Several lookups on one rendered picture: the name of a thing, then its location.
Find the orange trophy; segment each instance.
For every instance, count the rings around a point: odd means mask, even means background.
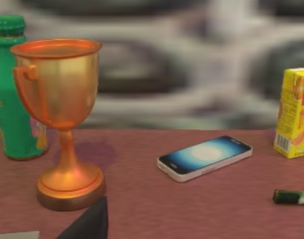
[[[78,160],[73,136],[96,99],[101,47],[92,40],[55,38],[11,48],[22,102],[33,117],[59,132],[60,162],[45,171],[37,185],[38,201],[51,210],[80,209],[105,194],[101,169]]]

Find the barcode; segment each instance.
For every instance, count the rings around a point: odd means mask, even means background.
[[[279,134],[276,134],[275,144],[283,151],[285,152],[289,151],[289,141],[286,138],[280,136]]]

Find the reddish brown tabletop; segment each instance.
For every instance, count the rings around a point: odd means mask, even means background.
[[[109,239],[304,239],[304,206],[275,205],[273,190],[304,190],[304,157],[272,150],[266,131],[77,130],[80,159],[101,166],[107,180]],[[156,158],[228,134],[254,155],[179,184],[156,168]],[[54,239],[83,211],[53,212],[35,198],[39,174],[58,160],[49,152],[29,162],[8,160],[0,140],[0,233],[41,232]]]

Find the bottle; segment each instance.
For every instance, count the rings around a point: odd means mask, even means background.
[[[30,160],[47,149],[46,129],[24,107],[14,81],[10,48],[26,41],[20,15],[0,16],[0,130],[3,150],[13,160]]]

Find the blurred background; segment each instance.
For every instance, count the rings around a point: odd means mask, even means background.
[[[304,0],[0,0],[30,40],[104,44],[81,128],[274,128],[283,70],[304,67]]]

